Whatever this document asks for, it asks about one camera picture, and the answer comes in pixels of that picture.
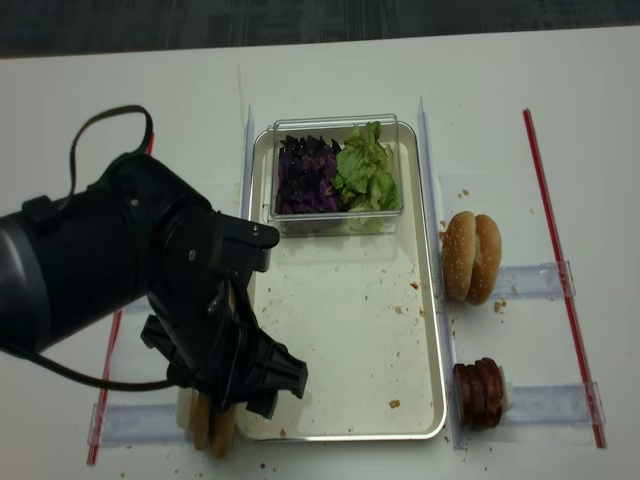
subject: tray rim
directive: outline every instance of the tray rim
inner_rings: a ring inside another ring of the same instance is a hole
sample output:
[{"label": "tray rim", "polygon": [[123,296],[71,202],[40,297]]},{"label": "tray rim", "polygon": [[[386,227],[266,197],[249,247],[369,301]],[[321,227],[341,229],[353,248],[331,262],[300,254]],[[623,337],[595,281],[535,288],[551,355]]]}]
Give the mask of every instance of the tray rim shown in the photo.
[{"label": "tray rim", "polygon": [[[425,245],[427,246],[427,251],[424,252],[424,258],[426,260],[426,271],[425,271],[425,276],[429,279],[429,289],[427,291],[428,294],[428,301],[425,302],[425,307],[429,307],[431,309],[431,313],[432,313],[432,322],[433,322],[433,332],[435,335],[435,356],[437,359],[437,368],[432,368],[432,375],[434,373],[437,373],[439,378],[437,379],[437,384],[439,384],[440,386],[440,391],[441,391],[441,395],[433,395],[433,399],[435,400],[438,398],[441,402],[442,402],[442,414],[440,415],[440,418],[437,419],[438,415],[434,415],[434,422],[436,423],[436,427],[433,428],[431,431],[427,432],[427,433],[384,433],[384,434],[366,434],[366,435],[347,435],[347,434],[343,434],[343,435],[308,435],[308,436],[298,436],[298,437],[284,437],[284,438],[256,438],[253,437],[251,435],[249,435],[247,432],[243,431],[240,428],[240,424],[236,421],[236,427],[237,427],[237,433],[239,435],[242,436],[242,438],[248,440],[248,441],[252,441],[252,442],[260,442],[260,443],[265,443],[265,442],[288,442],[288,443],[307,443],[307,442],[363,442],[363,441],[388,441],[388,440],[428,440],[430,438],[435,437],[436,435],[438,435],[438,433],[440,433],[440,431],[444,428],[446,419],[447,419],[447,414],[448,414],[448,409],[449,409],[449,404],[447,401],[447,392],[446,392],[446,381],[445,381],[445,374],[444,374],[444,366],[443,366],[443,359],[442,359],[442,346],[440,343],[440,337],[441,337],[441,332],[440,332],[440,326],[439,326],[439,321],[438,321],[438,314],[437,314],[437,303],[435,300],[435,291],[434,291],[434,284],[433,284],[433,273],[432,273],[432,265],[431,265],[431,258],[429,255],[429,248],[428,248],[428,243],[429,243],[429,236],[427,234],[427,219],[425,217],[425,208],[424,208],[424,201],[425,201],[425,197],[424,197],[424,192],[425,192],[425,185],[423,184],[423,178],[424,176],[422,175],[422,169],[424,168],[424,166],[421,163],[421,159],[420,159],[420,145],[418,144],[418,136],[414,130],[414,128],[409,125],[408,123],[404,122],[404,121],[398,121],[397,122],[398,125],[398,129],[406,129],[409,133],[409,135],[411,136],[411,143],[414,144],[414,148],[415,148],[415,152],[416,152],[416,161],[418,163],[417,167],[418,167],[418,188],[419,188],[419,197],[420,200],[419,202],[417,202],[419,205],[414,205],[414,208],[417,210],[417,212],[419,212],[421,219],[422,219],[422,232],[421,234],[424,237],[424,242]],[[273,125],[270,124],[265,130],[263,130],[262,132],[260,132],[257,136],[255,141],[253,142],[253,145],[251,146],[251,149],[249,150],[249,144],[247,142],[247,153],[250,151],[251,152],[251,168],[246,168],[245,169],[245,176],[249,175],[249,178],[245,178],[245,182],[248,182],[248,186],[249,188],[247,189],[247,191],[243,192],[243,197],[242,197],[242,205],[241,205],[241,209],[244,212],[245,211],[245,207],[247,208],[247,216],[249,215],[248,213],[248,209],[250,207],[250,205],[253,203],[253,196],[254,196],[254,165],[255,165],[255,160],[256,160],[256,151],[257,151],[257,146],[258,143],[263,139],[263,137],[269,135],[270,133],[272,133],[273,131]],[[398,135],[398,143],[402,143],[400,141],[400,138],[402,137],[401,133],[399,132]]]}]

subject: plastic container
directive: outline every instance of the plastic container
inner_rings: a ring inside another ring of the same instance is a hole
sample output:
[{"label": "plastic container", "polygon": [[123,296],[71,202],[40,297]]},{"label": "plastic container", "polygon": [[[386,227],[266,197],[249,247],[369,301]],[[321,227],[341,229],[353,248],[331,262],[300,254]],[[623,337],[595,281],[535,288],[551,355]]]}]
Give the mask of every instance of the plastic container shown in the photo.
[{"label": "plastic container", "polygon": [[[281,141],[287,135],[324,137],[327,143],[336,140],[344,147],[345,139],[354,126],[365,127],[368,122],[380,122],[380,145],[389,146],[393,154],[391,173],[398,188],[399,207],[396,210],[280,214],[276,212],[278,193],[278,163]],[[284,236],[349,235],[366,233],[393,233],[404,209],[400,149],[398,148],[398,119],[395,115],[371,115],[357,117],[317,118],[303,120],[279,120],[273,125],[273,158],[271,161],[271,205],[268,222]]]}]

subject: white table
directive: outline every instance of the white table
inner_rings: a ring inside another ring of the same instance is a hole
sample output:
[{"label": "white table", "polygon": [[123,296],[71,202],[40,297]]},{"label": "white table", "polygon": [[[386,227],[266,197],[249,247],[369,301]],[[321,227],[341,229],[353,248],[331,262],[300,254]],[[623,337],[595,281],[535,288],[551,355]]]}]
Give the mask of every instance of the white table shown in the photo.
[{"label": "white table", "polygon": [[[640,227],[640,28],[437,37],[316,46],[0,61],[0,213],[66,193],[68,149],[91,115],[127,103],[155,120],[154,156],[187,182],[236,196],[242,133],[278,118],[394,112],[423,97],[434,158],[530,155],[531,108],[609,448],[425,443],[251,445],[214,462],[187,446],[102,450],[85,466],[97,391],[2,356],[0,463],[7,478],[631,478],[637,467]],[[331,75],[331,69],[340,71]],[[88,131],[79,190],[132,148],[141,118]],[[110,322],[53,347],[100,375]]]}]

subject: purple cabbage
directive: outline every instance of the purple cabbage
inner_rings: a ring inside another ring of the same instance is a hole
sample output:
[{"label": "purple cabbage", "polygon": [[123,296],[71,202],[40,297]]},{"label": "purple cabbage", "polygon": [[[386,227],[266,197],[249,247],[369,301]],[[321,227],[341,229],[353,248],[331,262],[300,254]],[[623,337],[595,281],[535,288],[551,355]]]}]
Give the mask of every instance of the purple cabbage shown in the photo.
[{"label": "purple cabbage", "polygon": [[320,137],[287,135],[280,142],[276,213],[329,213],[346,211],[331,180],[338,168],[336,155],[341,149]]}]

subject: green lettuce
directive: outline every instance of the green lettuce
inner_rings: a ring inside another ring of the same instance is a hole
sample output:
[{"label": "green lettuce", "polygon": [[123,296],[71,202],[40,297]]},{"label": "green lettuce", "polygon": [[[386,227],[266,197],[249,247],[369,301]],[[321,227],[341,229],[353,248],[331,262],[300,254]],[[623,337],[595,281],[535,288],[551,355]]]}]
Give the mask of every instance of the green lettuce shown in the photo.
[{"label": "green lettuce", "polygon": [[393,153],[382,148],[380,122],[367,123],[365,129],[356,126],[338,154],[334,188],[351,212],[395,210],[398,189],[391,175]]}]

